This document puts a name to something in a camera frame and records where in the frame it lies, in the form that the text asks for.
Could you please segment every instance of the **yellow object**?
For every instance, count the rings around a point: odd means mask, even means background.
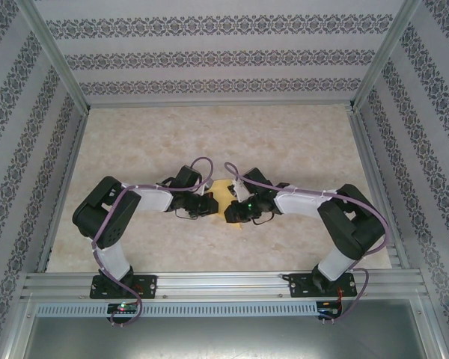
[[[227,189],[230,185],[233,184],[231,179],[218,179],[216,180],[208,192],[213,193],[213,197],[218,201],[218,213],[217,215],[220,218],[223,218],[225,221],[225,209],[230,205],[232,200],[236,200],[236,198],[231,194],[230,190]],[[241,224],[239,223],[231,223],[234,227],[241,229]]]

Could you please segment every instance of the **perforated metal strip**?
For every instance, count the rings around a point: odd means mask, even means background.
[[[106,316],[107,303],[40,304],[36,317],[94,318]],[[315,301],[235,302],[235,303],[146,303],[141,316],[160,317],[229,317],[229,316],[316,316]],[[117,314],[127,317],[132,314]]]

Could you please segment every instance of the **damask wallpaper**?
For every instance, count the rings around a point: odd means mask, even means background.
[[[83,121],[13,1],[0,0],[0,337],[33,272]]]
[[[361,116],[449,348],[449,0],[421,3]]]
[[[35,4],[99,105],[351,100],[402,0]]]

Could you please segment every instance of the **beige floor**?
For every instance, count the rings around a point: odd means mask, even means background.
[[[72,224],[75,208],[104,177],[155,183],[209,156],[214,179],[258,167],[273,183],[369,190],[344,107],[293,105],[94,109],[88,118],[48,271],[96,271],[90,242]],[[206,175],[205,163],[197,169]],[[135,214],[121,243],[135,271],[262,271],[312,269],[332,248],[323,224],[277,216],[238,230],[216,216],[187,221],[173,213]],[[364,260],[390,268],[386,251]]]

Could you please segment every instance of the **enclosure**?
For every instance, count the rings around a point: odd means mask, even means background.
[[[390,242],[347,319],[283,280],[321,221],[144,212],[120,243],[153,298],[110,326],[73,212],[199,156],[372,202]],[[449,0],[0,0],[0,358],[70,356],[449,358]]]

